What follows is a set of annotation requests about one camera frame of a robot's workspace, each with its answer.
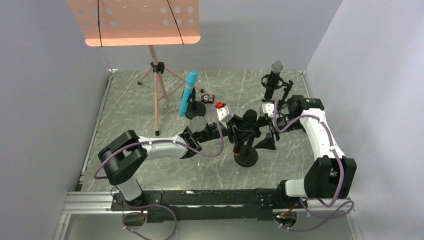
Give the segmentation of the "black microphone orange tip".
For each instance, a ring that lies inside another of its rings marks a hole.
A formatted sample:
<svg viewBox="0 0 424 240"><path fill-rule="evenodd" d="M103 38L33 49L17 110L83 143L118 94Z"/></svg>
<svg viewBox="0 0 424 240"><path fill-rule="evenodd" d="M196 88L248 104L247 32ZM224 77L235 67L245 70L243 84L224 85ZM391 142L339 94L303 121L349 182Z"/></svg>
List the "black microphone orange tip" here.
<svg viewBox="0 0 424 240"><path fill-rule="evenodd" d="M257 121L257 112L253 109L248 109L242 117L235 115L233 119L233 154L234 156L245 155L250 153L250 147L257 133L254 130L254 125Z"/></svg>

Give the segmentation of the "black tall mic stand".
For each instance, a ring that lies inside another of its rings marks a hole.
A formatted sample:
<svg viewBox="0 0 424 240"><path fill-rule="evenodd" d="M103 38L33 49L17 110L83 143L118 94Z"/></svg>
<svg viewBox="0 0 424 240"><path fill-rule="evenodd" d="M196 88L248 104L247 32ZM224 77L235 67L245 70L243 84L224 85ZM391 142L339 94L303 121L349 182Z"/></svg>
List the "black tall mic stand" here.
<svg viewBox="0 0 424 240"><path fill-rule="evenodd" d="M258 153L253 147L254 140L259 138L259 129L233 126L233 155L235 162L244 167L254 166L258 161Z"/></svg>

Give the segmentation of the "black round-base mic stand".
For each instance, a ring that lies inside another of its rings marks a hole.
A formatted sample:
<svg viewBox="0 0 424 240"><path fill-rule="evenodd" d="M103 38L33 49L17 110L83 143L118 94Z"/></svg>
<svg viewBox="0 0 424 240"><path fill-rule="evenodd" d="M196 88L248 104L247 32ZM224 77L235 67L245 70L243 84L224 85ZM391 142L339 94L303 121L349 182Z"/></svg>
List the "black round-base mic stand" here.
<svg viewBox="0 0 424 240"><path fill-rule="evenodd" d="M197 116L204 117L206 114L205 105L201 101L196 100L196 96L196 89L193 88L186 100L187 109L184 116L190 120Z"/></svg>

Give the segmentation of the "black microphone silver grille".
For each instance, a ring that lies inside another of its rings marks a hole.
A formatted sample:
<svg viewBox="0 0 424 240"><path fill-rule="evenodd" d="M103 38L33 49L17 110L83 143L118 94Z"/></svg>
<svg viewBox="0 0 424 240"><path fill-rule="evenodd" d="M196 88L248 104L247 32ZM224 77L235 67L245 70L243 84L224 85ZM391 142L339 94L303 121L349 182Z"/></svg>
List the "black microphone silver grille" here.
<svg viewBox="0 0 424 240"><path fill-rule="evenodd" d="M276 60L271 64L271 72L266 76L265 81L265 100L271 100L273 97L274 91L278 89L279 82L281 80L280 73L283 70L284 66L280 60Z"/></svg>

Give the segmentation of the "blue microphone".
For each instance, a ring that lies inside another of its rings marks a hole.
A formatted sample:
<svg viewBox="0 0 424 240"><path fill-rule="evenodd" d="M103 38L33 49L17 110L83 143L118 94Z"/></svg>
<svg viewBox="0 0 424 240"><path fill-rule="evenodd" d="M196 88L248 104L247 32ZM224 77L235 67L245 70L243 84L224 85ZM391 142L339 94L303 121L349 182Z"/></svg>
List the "blue microphone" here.
<svg viewBox="0 0 424 240"><path fill-rule="evenodd" d="M191 97L193 88L196 85L197 78L198 78L198 72L196 70L188 71L185 78L185 87L183 90L183 94L181 97L181 104L179 107L179 117L182 117L187 111L189 99Z"/></svg>

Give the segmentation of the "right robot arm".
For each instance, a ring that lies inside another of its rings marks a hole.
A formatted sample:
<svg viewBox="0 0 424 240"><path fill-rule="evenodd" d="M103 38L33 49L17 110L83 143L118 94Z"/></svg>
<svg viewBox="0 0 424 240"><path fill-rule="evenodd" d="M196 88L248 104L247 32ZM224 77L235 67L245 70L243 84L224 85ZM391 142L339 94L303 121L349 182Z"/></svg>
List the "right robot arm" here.
<svg viewBox="0 0 424 240"><path fill-rule="evenodd" d="M347 198L357 164L353 158L346 157L336 143L328 127L322 101L319 98L292 95L286 103L287 114L279 112L282 106L278 101L261 104L260 116L269 122L270 133L255 148L274 150L279 133L304 130L315 158L303 178L283 180L285 194L293 198Z"/></svg>

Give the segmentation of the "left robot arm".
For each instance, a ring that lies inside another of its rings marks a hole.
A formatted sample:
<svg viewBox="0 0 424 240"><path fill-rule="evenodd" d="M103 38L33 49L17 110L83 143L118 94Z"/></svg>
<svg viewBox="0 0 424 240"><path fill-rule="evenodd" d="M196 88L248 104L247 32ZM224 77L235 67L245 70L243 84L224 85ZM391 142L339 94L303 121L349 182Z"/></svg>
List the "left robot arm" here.
<svg viewBox="0 0 424 240"><path fill-rule="evenodd" d="M255 115L223 117L218 114L214 122L195 116L185 129L173 137L142 137L134 130L127 130L101 149L97 154L99 168L104 178L115 186L129 202L139 200L143 190L135 172L150 160L188 159L195 155L217 157L224 149L224 138L233 144L234 159L242 167L256 164L257 158L243 156L245 151L254 152L251 145L261 136Z"/></svg>

